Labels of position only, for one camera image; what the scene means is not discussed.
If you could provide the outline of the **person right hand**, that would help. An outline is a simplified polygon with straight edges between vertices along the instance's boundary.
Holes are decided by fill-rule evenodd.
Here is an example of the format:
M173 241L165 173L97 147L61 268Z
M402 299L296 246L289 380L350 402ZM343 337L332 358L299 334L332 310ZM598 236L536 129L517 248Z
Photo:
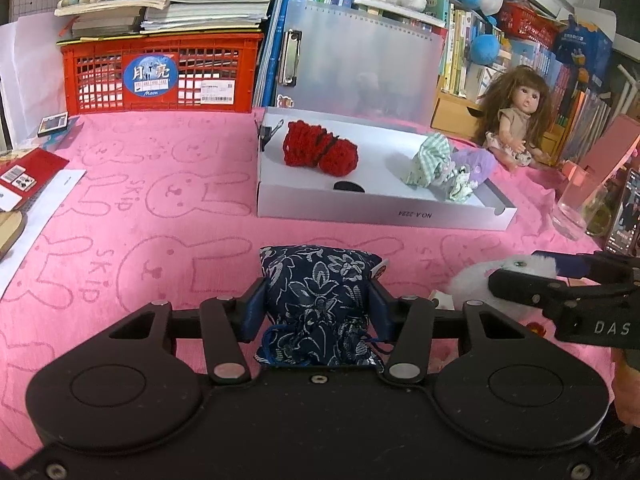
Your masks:
M615 363L612 389L617 416L625 425L638 427L640 424L639 372L627 363L623 350L613 349L612 358Z

